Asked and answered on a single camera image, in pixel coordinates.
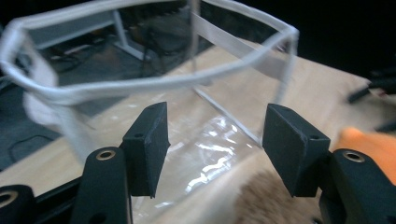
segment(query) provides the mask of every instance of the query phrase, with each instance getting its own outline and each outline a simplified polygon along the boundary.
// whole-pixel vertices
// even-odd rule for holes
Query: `orange cloth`
[[[355,128],[341,131],[335,148],[354,149],[371,157],[396,186],[396,137],[385,133],[363,133]]]

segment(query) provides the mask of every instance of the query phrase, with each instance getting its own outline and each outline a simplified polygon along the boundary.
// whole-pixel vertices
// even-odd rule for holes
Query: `table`
[[[198,67],[210,67],[231,60],[234,60],[234,58],[222,49],[212,48],[198,57]],[[182,64],[171,75],[185,73],[190,67],[189,63]],[[232,78],[234,78],[232,84],[239,85],[242,82],[239,76]],[[295,110],[332,140],[336,140],[339,131],[346,126],[355,126],[363,131],[371,131],[375,126],[392,119],[396,108],[374,97],[368,97],[356,105],[349,105],[346,100],[347,95],[366,82],[367,80],[361,77],[298,58],[283,105]],[[273,84],[269,81],[268,90],[272,86]],[[124,106],[134,109],[134,104],[138,102],[140,102],[139,104],[149,105],[152,97],[145,97],[138,96],[134,99],[121,101],[95,118],[94,124],[97,127],[117,127],[121,133],[125,133],[138,113],[127,117],[120,108]],[[217,97],[224,97],[224,94],[219,94]],[[188,98],[185,101],[188,102],[185,102],[183,110],[189,111],[191,116],[194,116],[194,113],[201,113],[200,116],[212,113],[210,111],[205,111],[205,113],[196,111],[194,109],[196,102],[190,102]],[[172,110],[177,108],[177,105],[170,104],[169,107]],[[246,113],[240,105],[236,109],[240,109],[242,115]],[[170,128],[172,129],[180,128],[172,122],[176,119],[175,116],[177,114],[170,114],[168,118],[171,120]],[[102,141],[117,146],[120,143],[117,144],[119,140],[109,139],[110,133],[100,135]],[[253,149],[241,157],[240,161],[234,163],[228,172],[198,188],[189,194],[189,197],[186,197],[185,200],[177,202],[177,205],[170,206],[166,212],[160,212],[150,223],[232,222],[233,201],[238,194],[238,189],[254,174],[263,170],[274,170],[264,151],[257,146],[252,147]],[[61,138],[5,170],[0,174],[0,183],[1,186],[29,185],[33,188],[35,195],[40,195],[76,178],[82,174],[82,170],[82,164],[77,161],[69,145]],[[163,189],[163,192],[167,191],[171,192],[172,189]]]

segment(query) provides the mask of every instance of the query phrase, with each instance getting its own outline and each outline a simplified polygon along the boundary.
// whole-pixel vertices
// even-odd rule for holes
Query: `black cable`
[[[23,140],[21,140],[21,141],[15,142],[15,143],[12,144],[9,148],[7,148],[8,156],[9,156],[9,158],[11,159],[11,161],[12,161],[13,163],[17,162],[17,159],[15,158],[15,156],[14,156],[14,154],[13,154],[13,152],[12,152],[12,149],[13,149],[17,144],[27,142],[27,141],[29,141],[29,140],[32,140],[32,139],[36,138],[36,137],[42,137],[42,138],[45,138],[45,139],[47,139],[47,140],[49,140],[49,141],[53,141],[53,140],[54,140],[53,138],[47,137],[47,136],[45,136],[45,135],[37,134],[37,135],[30,136],[30,137],[28,137],[28,138],[26,138],[26,139],[23,139]]]

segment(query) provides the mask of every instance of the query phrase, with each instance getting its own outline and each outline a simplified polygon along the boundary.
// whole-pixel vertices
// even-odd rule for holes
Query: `wooden table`
[[[222,49],[213,48],[198,57],[198,67],[210,67],[231,60],[235,60],[235,58],[225,53]],[[183,74],[190,69],[191,65],[189,63],[182,64],[172,72],[172,75]],[[254,74],[255,71],[253,69],[243,71],[243,73],[245,73],[243,76],[233,76],[222,83],[225,86],[224,90],[231,90],[233,93],[217,91],[221,90],[221,83],[214,83],[203,88],[204,90],[211,90],[214,98],[224,102],[231,111],[237,113],[237,117],[243,119],[247,126],[259,131],[262,124],[255,122],[257,120],[255,116],[263,113],[266,104],[261,104],[257,108],[250,106],[255,106],[251,104],[261,101],[262,96],[272,91],[276,82],[268,79],[268,82],[263,84],[264,86],[255,89],[256,81],[254,78],[260,79],[263,78],[263,75]],[[253,83],[252,87],[244,87],[244,85],[248,84],[246,83],[246,76],[249,76],[249,78],[255,76],[249,81],[250,84]],[[347,95],[362,87],[366,82],[367,80],[363,78],[299,58],[283,105],[295,110],[332,140],[336,140],[339,131],[346,126],[355,126],[363,131],[371,131],[375,126],[392,119],[396,108],[374,97],[367,97],[355,105],[349,105],[346,101]],[[204,141],[203,139],[207,139],[208,136],[205,133],[208,132],[207,127],[210,126],[207,126],[207,124],[209,124],[209,121],[213,121],[213,118],[221,118],[219,116],[216,117],[217,111],[209,109],[207,104],[202,103],[203,100],[194,94],[193,91],[184,90],[170,93],[156,92],[154,95],[137,95],[119,102],[93,119],[91,126],[96,131],[100,131],[96,134],[100,142],[99,145],[103,147],[118,146],[120,138],[140,113],[140,108],[162,100],[169,101],[170,113],[168,119],[172,144],[169,150],[173,153],[177,152],[177,148],[180,147],[181,143],[184,147],[194,147],[197,145],[196,142],[202,142]],[[186,127],[186,125],[180,126],[175,121],[195,117],[198,119],[195,122],[189,122],[190,126],[187,125],[189,127]],[[155,209],[159,210],[156,216],[152,218],[145,217],[147,215],[146,212],[149,211],[144,210],[144,208],[142,210],[147,199],[144,201],[142,199],[134,199],[134,206],[140,206],[139,209],[136,209],[137,212],[134,209],[135,222],[232,222],[233,201],[238,194],[239,188],[252,175],[263,170],[274,169],[260,147],[255,146],[254,143],[250,144],[250,140],[239,137],[238,134],[241,133],[233,133],[233,140],[237,139],[237,142],[233,145],[236,148],[235,154],[237,156],[233,157],[229,167],[225,169],[227,172],[223,172],[224,174],[219,178],[215,178],[210,183],[204,183],[200,188],[196,188],[191,192],[188,189],[184,189],[185,185],[180,188],[172,187],[169,186],[169,182],[175,184],[191,180],[191,176],[194,174],[183,169],[189,167],[188,163],[191,163],[191,167],[195,167],[199,162],[195,164],[191,161],[192,158],[186,157],[186,161],[182,163],[185,167],[176,167],[176,164],[179,164],[178,162],[184,159],[178,158],[176,153],[175,156],[168,158],[164,165],[159,191],[157,192],[157,198],[159,199],[155,200],[162,202],[161,200],[164,200],[162,195],[166,194],[179,195],[182,192],[180,189],[184,189],[187,196],[183,196],[180,200],[174,202],[157,203]],[[192,136],[198,137],[187,141],[185,139],[186,135],[190,138]],[[222,144],[223,142],[221,141],[224,139],[220,140],[215,144]],[[189,156],[196,156],[197,154],[194,153],[196,152],[189,154]],[[29,185],[33,188],[35,194],[39,195],[81,175],[82,169],[83,165],[77,161],[70,146],[61,138],[1,173],[0,185]]]

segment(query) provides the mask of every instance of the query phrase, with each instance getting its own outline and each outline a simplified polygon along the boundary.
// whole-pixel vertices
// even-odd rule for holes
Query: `cable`
[[[7,148],[8,156],[9,156],[9,158],[11,159],[11,161],[12,161],[13,163],[17,162],[18,160],[15,158],[15,156],[14,156],[14,154],[13,154],[13,152],[12,152],[12,149],[13,149],[16,145],[18,145],[18,144],[20,144],[20,143],[27,142],[27,141],[29,141],[29,140],[32,140],[32,139],[36,138],[36,137],[42,137],[42,138],[45,138],[45,139],[48,140],[48,141],[53,141],[53,140],[54,140],[53,138],[50,138],[50,137],[47,137],[47,136],[44,136],[44,135],[41,135],[41,134],[37,134],[37,135],[30,136],[30,137],[28,137],[28,138],[26,138],[26,139],[23,139],[23,140],[21,140],[21,141],[15,142],[15,143],[12,144],[9,148]]]

